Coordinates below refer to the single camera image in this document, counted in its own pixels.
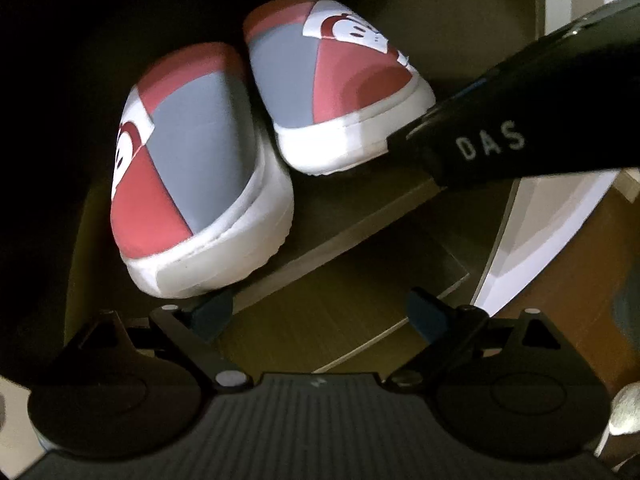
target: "ribbed black surface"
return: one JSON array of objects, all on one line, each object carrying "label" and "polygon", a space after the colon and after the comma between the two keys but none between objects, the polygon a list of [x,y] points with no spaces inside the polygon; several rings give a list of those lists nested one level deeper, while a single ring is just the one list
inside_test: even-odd
[{"label": "ribbed black surface", "polygon": [[421,399],[389,393],[370,375],[270,374],[251,391],[217,397],[190,434],[152,455],[90,463],[50,453],[21,477],[52,478],[599,480],[614,476],[587,453],[540,465],[479,454],[446,433]]}]

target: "shoe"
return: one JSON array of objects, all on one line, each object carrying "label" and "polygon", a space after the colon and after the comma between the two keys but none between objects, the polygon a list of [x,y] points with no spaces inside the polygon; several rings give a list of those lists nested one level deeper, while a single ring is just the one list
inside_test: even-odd
[{"label": "shoe", "polygon": [[258,90],[283,158],[329,174],[386,153],[386,138],[435,104],[399,50],[333,0],[274,0],[244,20]]},{"label": "shoe", "polygon": [[252,117],[238,53],[189,46],[133,87],[120,121],[111,229],[136,285],[186,298],[247,277],[284,242],[293,190]]}]

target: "black device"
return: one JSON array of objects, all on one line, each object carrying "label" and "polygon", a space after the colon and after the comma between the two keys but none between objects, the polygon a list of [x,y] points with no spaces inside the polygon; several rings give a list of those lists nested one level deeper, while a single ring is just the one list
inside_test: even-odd
[{"label": "black device", "polygon": [[[443,185],[638,165],[640,0],[540,39],[390,137]],[[615,478],[585,450],[609,416],[593,371],[535,310],[490,319],[422,290],[430,343],[375,374],[265,374],[207,344],[228,292],[126,326],[105,312],[34,387],[50,449],[21,478]],[[147,357],[136,348],[153,349]],[[486,356],[487,351],[499,353]]]}]

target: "white lettering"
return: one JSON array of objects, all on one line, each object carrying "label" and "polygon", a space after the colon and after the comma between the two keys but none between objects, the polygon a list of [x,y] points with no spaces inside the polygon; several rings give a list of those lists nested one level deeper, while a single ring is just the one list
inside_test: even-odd
[{"label": "white lettering", "polygon": [[495,141],[491,138],[486,131],[480,130],[480,139],[482,139],[482,147],[484,148],[484,154],[489,155],[491,152],[502,153],[500,146],[498,146]]},{"label": "white lettering", "polygon": [[516,127],[516,123],[513,121],[504,121],[502,126],[500,126],[500,131],[504,135],[505,139],[514,140],[515,142],[510,142],[509,147],[512,150],[521,150],[524,148],[524,136],[519,134],[518,132],[514,132],[513,129]]},{"label": "white lettering", "polygon": [[460,149],[460,153],[462,153],[462,156],[464,156],[466,160],[474,160],[476,158],[476,149],[469,139],[466,137],[458,137],[456,139],[456,144]]}]

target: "gray shoe panel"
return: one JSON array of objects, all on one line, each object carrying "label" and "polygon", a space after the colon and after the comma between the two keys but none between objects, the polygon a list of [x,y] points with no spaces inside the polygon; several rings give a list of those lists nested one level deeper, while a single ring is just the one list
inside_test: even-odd
[{"label": "gray shoe panel", "polygon": [[286,128],[314,123],[313,93],[320,41],[301,23],[267,30],[249,43],[251,67],[273,121]]},{"label": "gray shoe panel", "polygon": [[254,172],[256,140],[246,88],[233,75],[211,73],[164,99],[153,121],[146,147],[196,234],[235,202]]}]

